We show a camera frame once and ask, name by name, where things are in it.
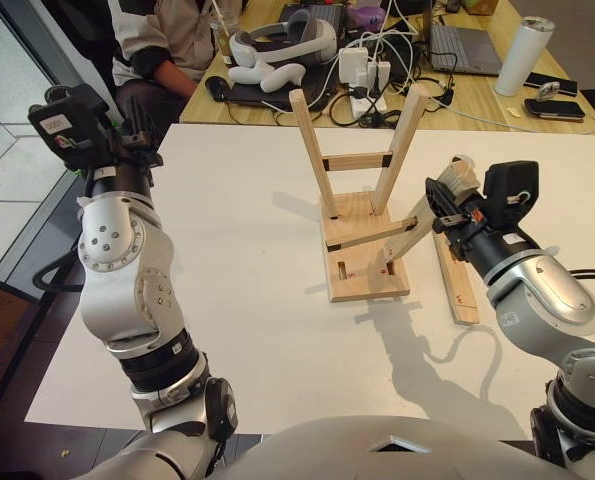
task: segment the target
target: floor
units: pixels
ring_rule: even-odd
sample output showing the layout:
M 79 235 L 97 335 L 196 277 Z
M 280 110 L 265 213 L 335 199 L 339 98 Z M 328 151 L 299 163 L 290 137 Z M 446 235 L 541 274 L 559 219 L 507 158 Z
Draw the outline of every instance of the floor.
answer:
M 26 118 L 49 86 L 0 20 L 0 259 L 64 173 Z
M 595 0 L 511 0 L 522 15 L 554 20 L 549 49 L 580 89 L 595 86 Z M 58 160 L 25 123 L 26 108 L 40 103 L 47 84 L 31 68 L 20 66 L 21 54 L 6 43 L 0 29 L 0 258 L 28 221 L 51 185 L 63 174 Z M 20 81 L 28 73 L 34 81 Z M 71 281 L 81 280 L 75 271 Z M 30 470 L 46 479 L 80 475 L 114 455 L 132 431 L 75 428 L 25 423 L 26 411 L 67 327 L 76 295 L 62 295 L 41 323 L 0 400 L 0 471 Z M 226 461 L 261 441 L 261 435 L 236 435 L 228 443 Z M 530 445 L 520 443 L 530 449 Z

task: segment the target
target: laptop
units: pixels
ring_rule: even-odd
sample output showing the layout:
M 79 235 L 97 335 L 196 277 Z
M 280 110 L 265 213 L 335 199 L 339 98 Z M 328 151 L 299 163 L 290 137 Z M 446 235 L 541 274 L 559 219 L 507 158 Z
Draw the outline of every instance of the laptop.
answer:
M 426 0 L 423 12 L 423 35 L 433 70 L 475 75 L 499 75 L 501 60 L 490 35 L 485 30 L 433 25 L 433 0 Z M 454 53 L 453 55 L 434 55 Z

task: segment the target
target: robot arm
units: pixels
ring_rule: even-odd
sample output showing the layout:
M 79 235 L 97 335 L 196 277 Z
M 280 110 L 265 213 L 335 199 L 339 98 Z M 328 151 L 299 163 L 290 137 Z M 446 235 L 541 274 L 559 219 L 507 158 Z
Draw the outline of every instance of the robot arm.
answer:
M 486 198 L 475 193 L 456 205 L 445 185 L 427 179 L 426 196 L 437 215 L 433 229 L 444 232 L 453 255 L 482 277 L 504 335 L 559 368 L 540 412 L 556 425 L 551 435 L 559 436 L 564 453 L 595 448 L 595 342 L 584 338 L 595 333 L 595 297 L 518 227 L 538 197 L 538 164 L 493 165 L 484 193 Z M 559 457 L 561 466 L 595 477 L 583 470 L 587 455 Z
M 173 245 L 150 199 L 150 168 L 161 158 L 143 136 L 105 129 L 85 101 L 96 97 L 90 87 L 69 92 L 32 107 L 29 119 L 67 168 L 86 173 L 82 317 L 131 380 L 151 432 L 83 478 L 204 478 L 237 415 L 230 385 L 210 375 L 173 292 Z

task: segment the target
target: person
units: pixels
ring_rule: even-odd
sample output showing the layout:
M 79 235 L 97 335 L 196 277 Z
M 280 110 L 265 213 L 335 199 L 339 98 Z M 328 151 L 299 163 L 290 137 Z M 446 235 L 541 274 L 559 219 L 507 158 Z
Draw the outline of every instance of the person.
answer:
M 219 0 L 241 12 L 242 0 Z M 121 54 L 113 59 L 115 101 L 127 118 L 146 119 L 157 145 L 197 88 L 217 51 L 212 0 L 108 0 Z

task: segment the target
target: white tumbler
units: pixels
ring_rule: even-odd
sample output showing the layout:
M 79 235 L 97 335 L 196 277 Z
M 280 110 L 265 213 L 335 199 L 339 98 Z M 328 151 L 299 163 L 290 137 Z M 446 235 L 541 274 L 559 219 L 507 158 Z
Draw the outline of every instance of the white tumbler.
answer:
M 512 97 L 524 84 L 555 30 L 555 24 L 541 17 L 524 17 L 501 67 L 495 91 Z

